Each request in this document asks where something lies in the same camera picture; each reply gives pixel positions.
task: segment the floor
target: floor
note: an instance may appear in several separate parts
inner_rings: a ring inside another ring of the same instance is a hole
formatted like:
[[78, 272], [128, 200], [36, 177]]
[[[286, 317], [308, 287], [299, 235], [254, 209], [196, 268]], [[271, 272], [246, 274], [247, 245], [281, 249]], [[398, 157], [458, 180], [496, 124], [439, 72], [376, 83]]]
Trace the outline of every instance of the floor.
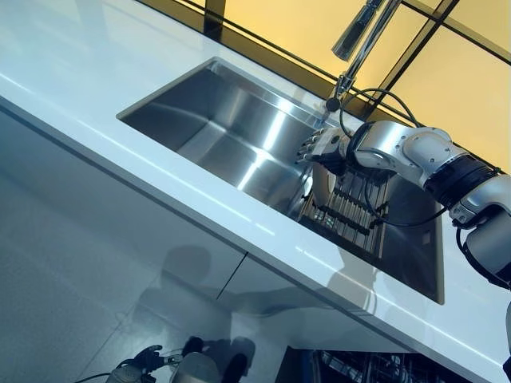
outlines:
[[[190, 336], [220, 370], [247, 354], [242, 382], [274, 381], [285, 342], [163, 272], [163, 245], [148, 252], [157, 241], [142, 240], [128, 207], [166, 213], [43, 141], [7, 124], [0, 132], [0, 383], [72, 383], [148, 345], [176, 352]], [[171, 370], [154, 376], [167, 382]]]

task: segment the robotic hand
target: robotic hand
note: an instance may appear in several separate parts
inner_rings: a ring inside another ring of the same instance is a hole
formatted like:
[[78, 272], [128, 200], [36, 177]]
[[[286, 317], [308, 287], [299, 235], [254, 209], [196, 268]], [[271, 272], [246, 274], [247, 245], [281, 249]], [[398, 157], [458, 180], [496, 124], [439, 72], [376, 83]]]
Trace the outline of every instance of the robotic hand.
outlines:
[[[321, 129], [307, 139], [298, 162], [314, 161], [336, 175], [346, 166], [399, 174], [449, 210], [458, 246], [489, 282], [511, 287], [511, 176], [456, 146], [437, 128], [378, 121], [353, 135]], [[461, 245], [461, 229], [473, 229]]]
[[151, 345], [135, 358], [122, 361], [111, 372], [106, 383], [154, 383], [156, 379], [149, 373], [164, 365], [177, 365], [182, 360], [180, 355], [161, 357], [158, 353], [161, 348], [161, 345]]

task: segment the cabinet door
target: cabinet door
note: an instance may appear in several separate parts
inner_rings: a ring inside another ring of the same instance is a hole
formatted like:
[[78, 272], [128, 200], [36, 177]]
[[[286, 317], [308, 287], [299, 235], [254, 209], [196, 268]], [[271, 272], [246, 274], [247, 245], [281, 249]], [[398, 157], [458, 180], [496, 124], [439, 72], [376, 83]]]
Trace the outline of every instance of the cabinet door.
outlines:
[[258, 318], [265, 331], [294, 348], [407, 352], [250, 258], [219, 300], [230, 310]]
[[0, 126], [0, 178], [20, 190], [0, 190], [3, 206], [18, 206], [2, 213], [0, 234], [86, 296], [124, 310], [168, 274], [216, 298], [241, 262], [238, 249], [36, 130], [3, 113]]

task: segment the stainless steel sink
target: stainless steel sink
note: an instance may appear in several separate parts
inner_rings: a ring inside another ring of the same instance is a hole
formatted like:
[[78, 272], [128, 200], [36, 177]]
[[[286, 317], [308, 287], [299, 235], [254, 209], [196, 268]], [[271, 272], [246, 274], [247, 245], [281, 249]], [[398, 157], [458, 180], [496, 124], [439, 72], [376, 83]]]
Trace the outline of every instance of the stainless steel sink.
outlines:
[[[303, 213], [311, 166], [295, 164], [295, 154], [318, 128], [321, 116], [227, 62], [205, 62], [117, 118], [280, 213], [295, 220]], [[434, 212], [434, 201], [422, 190], [404, 180], [391, 185], [389, 199], [396, 201], [389, 210], [391, 218], [414, 220]], [[370, 254], [307, 226], [442, 301], [436, 223], [407, 230], [381, 227], [378, 246]]]

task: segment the black cable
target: black cable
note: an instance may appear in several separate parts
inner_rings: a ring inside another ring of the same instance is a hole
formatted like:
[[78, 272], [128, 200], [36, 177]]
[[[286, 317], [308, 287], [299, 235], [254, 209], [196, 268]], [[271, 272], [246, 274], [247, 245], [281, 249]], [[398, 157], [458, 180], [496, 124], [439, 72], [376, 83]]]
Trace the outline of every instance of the black cable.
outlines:
[[461, 244], [461, 228], [458, 227], [456, 229], [456, 244], [458, 245], [458, 249], [460, 249], [462, 254], [465, 254], [465, 249], [463, 248], [463, 245]]
[[370, 213], [376, 217], [378, 221], [382, 221], [386, 223], [387, 225], [396, 226], [396, 227], [416, 227], [421, 226], [424, 223], [428, 223], [429, 221], [432, 221], [433, 219], [438, 218], [440, 215], [444, 214], [447, 211], [447, 207], [443, 207], [441, 210], [437, 211], [435, 214], [433, 214], [431, 217], [424, 219], [420, 222], [415, 223], [396, 223], [391, 222], [388, 219], [385, 219], [381, 217], [376, 210], [373, 208], [373, 206], [370, 204], [369, 201], [369, 188], [367, 187], [369, 185], [369, 180], [366, 180], [366, 185], [364, 186], [364, 198], [366, 200], [367, 208], [369, 209]]
[[344, 112], [344, 109], [347, 107], [347, 105], [351, 102], [351, 100], [353, 100], [355, 97], [357, 97], [359, 94], [362, 94], [362, 95], [366, 95], [367, 93], [369, 92], [380, 92], [380, 93], [383, 93], [383, 94], [386, 94], [388, 96], [391, 96], [392, 98], [394, 98], [401, 106], [403, 109], [405, 109], [406, 113], [408, 114], [408, 117], [410, 118], [410, 120], [415, 124], [415, 126], [417, 128], [421, 128], [423, 125], [420, 124], [417, 119], [415, 118], [414, 114], [412, 113], [412, 111], [410, 110], [410, 108], [408, 108], [408, 106], [405, 104], [405, 101], [403, 101], [401, 98], [399, 98], [398, 96], [396, 96], [394, 93], [392, 93], [390, 90], [386, 90], [386, 89], [380, 89], [380, 88], [367, 88], [367, 89], [362, 89], [362, 90], [357, 90], [355, 93], [350, 93], [344, 100], [343, 102], [341, 103], [341, 106], [340, 106], [340, 110], [339, 110], [339, 123], [341, 125], [341, 129], [343, 130], [344, 134], [346, 134], [348, 137], [351, 138], [351, 134], [348, 132], [346, 126], [344, 126], [344, 123], [343, 123], [343, 112]]
[[86, 377], [85, 379], [82, 379], [80, 381], [75, 381], [74, 383], [82, 383], [83, 381], [90, 381], [91, 379], [94, 379], [96, 377], [107, 377], [110, 375], [110, 373], [99, 373], [98, 375], [93, 375], [92, 377]]

